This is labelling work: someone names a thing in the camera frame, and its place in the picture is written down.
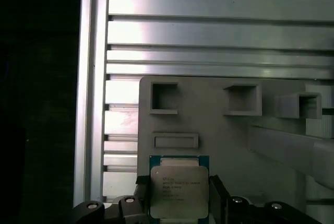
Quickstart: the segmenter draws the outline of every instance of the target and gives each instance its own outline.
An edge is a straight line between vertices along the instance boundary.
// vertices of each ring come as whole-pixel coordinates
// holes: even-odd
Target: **intel xeon processor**
[[[203,219],[209,209],[209,171],[204,166],[151,168],[150,214],[156,219]]]

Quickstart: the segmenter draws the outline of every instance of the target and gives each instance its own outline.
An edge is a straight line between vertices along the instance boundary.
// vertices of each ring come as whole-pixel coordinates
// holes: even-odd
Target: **horizontal aluminum slat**
[[[105,111],[104,133],[111,135],[137,135],[138,109],[115,108]]]
[[[233,65],[163,65],[163,64],[107,64],[108,74],[191,75],[221,77],[261,77],[333,79],[331,68],[290,68]]]
[[[333,21],[332,4],[332,0],[109,0],[109,14]]]
[[[333,50],[334,28],[240,23],[110,21],[109,44]]]
[[[334,66],[331,56],[314,56],[306,54],[280,54],[263,51],[240,50],[174,50],[164,48],[162,51],[147,50],[112,50],[107,51],[107,61],[112,63],[166,63],[166,64],[220,64],[220,65],[286,65],[300,67],[329,67]]]
[[[112,153],[127,153],[136,154],[137,153],[137,142],[104,142],[104,152]]]
[[[137,155],[104,154],[104,166],[137,167]]]
[[[137,173],[104,172],[103,196],[116,198],[121,195],[133,195],[136,179]]]

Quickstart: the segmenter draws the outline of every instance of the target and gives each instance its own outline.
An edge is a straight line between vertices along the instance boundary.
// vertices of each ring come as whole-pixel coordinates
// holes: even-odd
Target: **metal screw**
[[[132,199],[132,198],[129,198],[129,199],[126,199],[125,201],[128,202],[128,203],[131,203],[131,202],[134,202],[135,200]]]
[[[97,204],[90,204],[87,206],[89,209],[94,209],[94,208],[97,208]]]
[[[278,204],[278,203],[271,204],[271,207],[274,208],[274,209],[276,209],[276,210],[282,209],[282,206],[280,204]]]
[[[241,203],[241,202],[242,202],[242,199],[239,198],[239,197],[235,197],[235,198],[233,198],[233,201],[234,201],[235,203]]]

